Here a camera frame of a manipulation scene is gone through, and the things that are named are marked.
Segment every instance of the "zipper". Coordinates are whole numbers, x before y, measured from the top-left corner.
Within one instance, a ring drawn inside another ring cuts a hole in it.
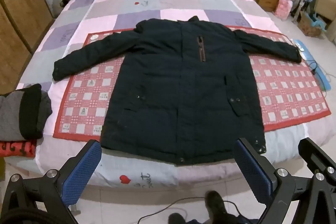
[[[199,58],[201,62],[205,62],[205,49],[204,49],[204,40],[203,37],[197,37],[198,49],[199,49]]]

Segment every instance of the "red checkered mat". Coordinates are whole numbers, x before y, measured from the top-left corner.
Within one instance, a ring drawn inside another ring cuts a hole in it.
[[[231,27],[290,42],[271,31]],[[84,46],[113,32],[89,34]],[[71,76],[62,98],[54,137],[75,141],[100,139],[106,111],[124,57],[101,63]],[[265,55],[250,55],[257,81],[265,131],[316,120],[331,114],[314,76],[305,62],[295,64]]]

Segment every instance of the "pink bag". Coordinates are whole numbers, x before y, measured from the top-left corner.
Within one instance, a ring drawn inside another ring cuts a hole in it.
[[[286,20],[293,6],[291,0],[279,0],[278,7],[274,15],[281,20]]]

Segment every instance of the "person's foot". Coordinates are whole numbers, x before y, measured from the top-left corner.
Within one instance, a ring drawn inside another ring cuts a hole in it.
[[[212,220],[222,218],[223,215],[227,214],[224,201],[216,191],[210,191],[205,194],[205,206]]]
[[[168,224],[185,224],[185,220],[179,213],[173,213],[168,217]]]

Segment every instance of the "metal bolt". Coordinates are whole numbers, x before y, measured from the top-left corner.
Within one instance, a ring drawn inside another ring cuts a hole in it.
[[[330,174],[332,174],[332,173],[335,172],[334,168],[332,168],[332,167],[328,167],[328,168],[327,168],[327,171],[328,171],[328,173],[330,173]]]
[[[288,171],[286,169],[280,168],[278,169],[278,175],[281,177],[285,177],[288,175]]]
[[[324,180],[324,175],[322,175],[321,173],[317,173],[315,176],[318,180],[321,180],[321,181]]]
[[[55,170],[55,169],[51,169],[51,170],[49,170],[48,172],[47,172],[47,177],[48,178],[53,178],[53,177],[55,177],[57,175],[57,170]]]
[[[16,182],[16,181],[19,180],[19,178],[20,178],[20,175],[19,175],[19,174],[12,175],[12,177],[11,177],[11,181],[12,181],[12,182]]]

